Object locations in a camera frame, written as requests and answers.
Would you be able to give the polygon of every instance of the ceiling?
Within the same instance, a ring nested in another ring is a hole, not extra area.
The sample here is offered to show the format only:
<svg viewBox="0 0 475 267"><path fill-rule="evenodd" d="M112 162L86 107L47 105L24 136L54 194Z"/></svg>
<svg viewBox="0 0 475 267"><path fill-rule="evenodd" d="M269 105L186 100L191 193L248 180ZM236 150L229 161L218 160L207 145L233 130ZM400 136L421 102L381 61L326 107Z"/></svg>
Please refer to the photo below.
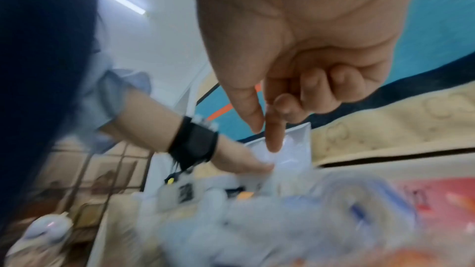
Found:
<svg viewBox="0 0 475 267"><path fill-rule="evenodd" d="M115 67L148 72L154 95L173 106L207 56L199 35L194 0L129 0L145 9L139 15L114 0L99 0L99 40Z"/></svg>

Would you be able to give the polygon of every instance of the forearm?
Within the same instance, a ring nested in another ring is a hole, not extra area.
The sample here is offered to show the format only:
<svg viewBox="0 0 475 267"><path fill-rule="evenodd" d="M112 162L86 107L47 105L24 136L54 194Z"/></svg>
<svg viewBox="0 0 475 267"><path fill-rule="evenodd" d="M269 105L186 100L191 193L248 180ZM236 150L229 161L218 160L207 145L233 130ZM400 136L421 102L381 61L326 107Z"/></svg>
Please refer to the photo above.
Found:
<svg viewBox="0 0 475 267"><path fill-rule="evenodd" d="M179 114L131 88L124 110L100 130L115 140L126 140L155 152L167 152L181 122Z"/></svg>

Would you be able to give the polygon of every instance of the dark blue stripe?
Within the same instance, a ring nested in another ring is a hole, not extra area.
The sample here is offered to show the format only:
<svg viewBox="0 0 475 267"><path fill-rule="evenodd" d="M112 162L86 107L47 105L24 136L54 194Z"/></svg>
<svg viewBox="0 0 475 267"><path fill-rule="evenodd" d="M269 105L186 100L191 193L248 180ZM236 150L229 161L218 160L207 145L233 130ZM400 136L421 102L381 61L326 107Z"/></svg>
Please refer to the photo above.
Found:
<svg viewBox="0 0 475 267"><path fill-rule="evenodd" d="M302 123L311 122L312 128L315 129L358 111L380 108L412 96L453 88L471 81L475 81L475 52L435 70L385 85L360 102L342 104L338 109L325 115L310 115ZM239 142L247 143L263 135L264 133L259 133Z"/></svg>

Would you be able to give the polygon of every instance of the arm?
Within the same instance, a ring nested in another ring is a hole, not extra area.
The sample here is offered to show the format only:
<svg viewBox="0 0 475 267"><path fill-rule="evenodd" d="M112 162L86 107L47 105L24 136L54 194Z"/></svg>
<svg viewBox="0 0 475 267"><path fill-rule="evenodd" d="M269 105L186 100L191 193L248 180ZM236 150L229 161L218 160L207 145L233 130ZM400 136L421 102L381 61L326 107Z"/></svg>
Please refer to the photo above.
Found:
<svg viewBox="0 0 475 267"><path fill-rule="evenodd" d="M155 152L167 152L181 123L182 116L129 88L122 112L100 130L116 140L127 140ZM218 169L233 173L263 173L273 167L259 162L249 149L223 135L219 135L211 162Z"/></svg>

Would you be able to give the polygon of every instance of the person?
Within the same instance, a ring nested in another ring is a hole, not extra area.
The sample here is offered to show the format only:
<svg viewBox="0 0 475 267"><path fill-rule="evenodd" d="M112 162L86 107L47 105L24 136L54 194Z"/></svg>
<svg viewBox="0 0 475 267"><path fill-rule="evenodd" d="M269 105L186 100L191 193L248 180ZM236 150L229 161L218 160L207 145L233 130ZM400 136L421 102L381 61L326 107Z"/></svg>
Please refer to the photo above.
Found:
<svg viewBox="0 0 475 267"><path fill-rule="evenodd" d="M408 2L197 0L197 14L211 64L232 105L255 132L265 121L268 148L278 151L286 122L362 99L384 81ZM208 136L212 150L201 159L216 167L237 173L272 170L242 145L190 125L113 72L95 73L90 55L97 0L1 3L5 81L0 95L7 110L0 114L1 227L40 170L66 116L84 108L95 114L88 130L115 140L190 154L186 141L195 131ZM260 81L265 116L253 90ZM87 121L87 114L79 120ZM177 139L181 148L174 145Z"/></svg>

